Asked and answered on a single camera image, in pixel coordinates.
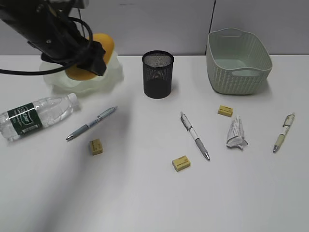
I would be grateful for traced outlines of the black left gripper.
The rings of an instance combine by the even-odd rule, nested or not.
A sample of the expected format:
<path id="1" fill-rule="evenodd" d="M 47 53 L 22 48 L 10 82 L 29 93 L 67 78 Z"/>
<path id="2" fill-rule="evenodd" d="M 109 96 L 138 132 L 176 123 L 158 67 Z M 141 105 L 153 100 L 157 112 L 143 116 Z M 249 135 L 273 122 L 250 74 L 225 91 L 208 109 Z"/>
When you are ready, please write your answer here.
<path id="1" fill-rule="evenodd" d="M 41 51 L 42 60 L 103 76 L 106 51 L 94 40 L 89 25 L 67 15 L 39 14 L 27 20 L 28 43 Z"/>

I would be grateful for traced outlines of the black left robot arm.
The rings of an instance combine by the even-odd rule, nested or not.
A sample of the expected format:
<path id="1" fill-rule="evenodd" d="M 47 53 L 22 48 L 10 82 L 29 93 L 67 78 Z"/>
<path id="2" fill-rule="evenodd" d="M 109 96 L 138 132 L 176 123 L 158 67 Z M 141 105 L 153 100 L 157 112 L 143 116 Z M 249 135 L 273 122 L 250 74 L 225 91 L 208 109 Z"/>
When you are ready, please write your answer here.
<path id="1" fill-rule="evenodd" d="M 75 1 L 57 8 L 49 0 L 2 0 L 1 20 L 27 39 L 28 44 L 41 51 L 45 62 L 60 67 L 46 71 L 14 71 L 2 69 L 7 75 L 48 75 L 77 66 L 97 76 L 103 76 L 107 65 L 106 51 L 94 40 L 90 26 L 81 18 L 71 17 Z"/>

